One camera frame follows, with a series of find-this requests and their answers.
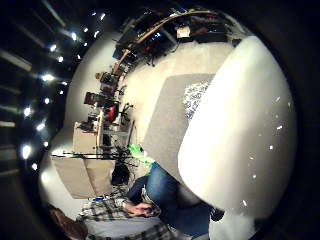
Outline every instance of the black shoe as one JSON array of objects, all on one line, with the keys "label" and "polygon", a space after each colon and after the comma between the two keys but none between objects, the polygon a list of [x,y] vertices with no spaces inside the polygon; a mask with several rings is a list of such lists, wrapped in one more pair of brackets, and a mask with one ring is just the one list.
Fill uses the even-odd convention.
[{"label": "black shoe", "polygon": [[216,207],[212,207],[210,210],[210,218],[214,222],[218,222],[223,218],[224,211]]}]

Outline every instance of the plaid shirt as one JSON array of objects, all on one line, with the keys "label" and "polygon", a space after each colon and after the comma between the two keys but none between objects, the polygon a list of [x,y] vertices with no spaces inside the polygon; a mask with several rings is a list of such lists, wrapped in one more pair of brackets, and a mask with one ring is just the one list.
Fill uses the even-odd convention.
[{"label": "plaid shirt", "polygon": [[[125,197],[127,189],[124,187],[116,187],[114,191],[104,200],[93,202],[90,201],[84,204],[82,211],[77,217],[77,221],[84,220],[94,220],[94,221],[113,221],[120,219],[130,219],[134,217],[133,215],[126,212],[122,204],[124,201],[130,202],[127,197]],[[142,191],[143,202],[150,204],[154,203],[146,195],[145,189]],[[155,205],[155,211],[158,215],[161,213],[158,206]],[[92,240],[171,240],[176,239],[172,232],[169,230],[168,226],[164,223],[160,223],[148,229],[147,231],[141,232],[139,234],[133,234],[130,236],[122,238],[109,238],[109,237],[98,237],[93,235],[88,235],[87,239]]]}]

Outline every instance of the lamp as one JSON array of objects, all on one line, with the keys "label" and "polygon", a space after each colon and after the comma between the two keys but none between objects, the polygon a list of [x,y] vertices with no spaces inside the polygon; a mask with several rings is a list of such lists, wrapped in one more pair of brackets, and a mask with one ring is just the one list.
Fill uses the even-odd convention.
[{"label": "lamp", "polygon": [[38,164],[33,163],[33,164],[31,165],[31,168],[32,168],[34,171],[36,171],[36,170],[38,169]]},{"label": "lamp", "polygon": [[49,98],[45,98],[45,99],[44,99],[44,103],[45,103],[45,104],[49,104],[49,103],[50,103],[50,99],[49,99]]},{"label": "lamp", "polygon": [[75,34],[74,32],[71,33],[71,38],[73,41],[77,40],[77,34]]},{"label": "lamp", "polygon": [[28,117],[30,116],[31,114],[31,108],[30,107],[26,107],[24,110],[23,110],[23,114]]},{"label": "lamp", "polygon": [[41,78],[45,82],[54,80],[54,76],[52,76],[51,74],[44,74],[41,76]]},{"label": "lamp", "polygon": [[296,135],[286,78],[251,36],[227,57],[201,99],[179,151],[179,172],[206,202],[267,218],[289,181]]},{"label": "lamp", "polygon": [[37,131],[40,132],[42,131],[44,128],[46,127],[46,125],[44,123],[39,123],[36,127]]},{"label": "lamp", "polygon": [[102,13],[102,14],[101,14],[101,17],[100,17],[100,20],[102,21],[105,16],[106,16],[106,14],[105,14],[105,13]]},{"label": "lamp", "polygon": [[28,159],[30,154],[32,152],[32,148],[30,145],[24,145],[22,147],[22,158],[23,159]]},{"label": "lamp", "polygon": [[53,52],[54,50],[56,50],[56,48],[57,48],[57,45],[56,44],[52,44],[50,46],[50,51]]}]

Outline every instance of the wall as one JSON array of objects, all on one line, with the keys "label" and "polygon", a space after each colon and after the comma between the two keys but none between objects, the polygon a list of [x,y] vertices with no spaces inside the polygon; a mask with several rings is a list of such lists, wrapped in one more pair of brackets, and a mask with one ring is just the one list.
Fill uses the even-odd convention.
[{"label": "wall", "polygon": [[112,58],[118,33],[105,33],[88,50],[79,64],[69,87],[64,127],[50,144],[40,166],[39,187],[43,200],[59,207],[65,214],[75,218],[86,199],[73,199],[64,187],[58,173],[50,160],[51,152],[57,149],[72,150],[73,125],[76,121],[87,118],[90,107],[83,104],[87,91],[98,92],[99,82],[95,79],[96,72],[108,71],[113,65]]}]

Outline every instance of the hand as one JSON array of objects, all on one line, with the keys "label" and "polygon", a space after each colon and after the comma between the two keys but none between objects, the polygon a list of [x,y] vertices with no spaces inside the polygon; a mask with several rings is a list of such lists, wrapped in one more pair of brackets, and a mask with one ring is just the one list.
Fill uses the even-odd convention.
[{"label": "hand", "polygon": [[148,212],[148,209],[152,208],[151,204],[148,203],[139,203],[138,205],[132,205],[127,203],[125,209],[132,213],[134,216],[145,216],[151,217],[153,214],[152,212]]}]

